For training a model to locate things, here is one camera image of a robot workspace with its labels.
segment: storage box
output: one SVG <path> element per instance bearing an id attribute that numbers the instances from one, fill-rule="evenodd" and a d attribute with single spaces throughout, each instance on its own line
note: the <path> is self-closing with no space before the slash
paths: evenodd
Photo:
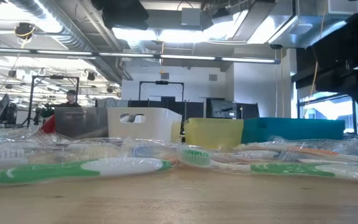
<path id="1" fill-rule="evenodd" d="M 254 118 L 244 120 L 242 143 L 286 140 L 342 139 L 345 121 L 325 119 Z"/>
<path id="2" fill-rule="evenodd" d="M 106 138 L 106 108 L 56 108 L 56 133 L 73 139 Z"/>
<path id="3" fill-rule="evenodd" d="M 186 143 L 229 151 L 241 143 L 243 120 L 190 118 L 185 121 Z"/>
<path id="4" fill-rule="evenodd" d="M 109 137 L 178 141 L 181 115 L 165 108 L 108 108 Z"/>

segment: bin handle hole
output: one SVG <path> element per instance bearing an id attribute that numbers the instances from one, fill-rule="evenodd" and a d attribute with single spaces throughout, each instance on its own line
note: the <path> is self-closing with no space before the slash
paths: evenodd
<path id="1" fill-rule="evenodd" d="M 144 116 L 144 114 L 122 114 L 119 117 L 119 120 L 122 123 L 144 123 L 144 121 L 146 120 L 146 117 Z"/>

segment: red object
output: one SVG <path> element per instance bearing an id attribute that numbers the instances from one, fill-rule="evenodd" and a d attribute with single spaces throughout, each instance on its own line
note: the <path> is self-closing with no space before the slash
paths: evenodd
<path id="1" fill-rule="evenodd" d="M 52 117 L 42 126 L 41 130 L 44 131 L 45 134 L 50 134 L 55 133 L 55 128 L 55 115 L 52 115 Z"/>

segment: desk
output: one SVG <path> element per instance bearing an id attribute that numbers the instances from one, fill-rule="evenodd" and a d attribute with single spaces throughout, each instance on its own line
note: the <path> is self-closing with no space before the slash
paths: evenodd
<path id="1" fill-rule="evenodd" d="M 358 223 L 358 183 L 176 169 L 0 188 L 0 223 Z"/>

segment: white plastic bin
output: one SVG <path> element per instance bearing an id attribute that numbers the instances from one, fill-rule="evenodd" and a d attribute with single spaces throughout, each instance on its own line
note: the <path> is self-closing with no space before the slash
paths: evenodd
<path id="1" fill-rule="evenodd" d="M 132 123 L 122 118 L 125 114 L 138 116 Z M 177 141 L 181 115 L 165 108 L 108 108 L 108 125 L 110 138 Z"/>

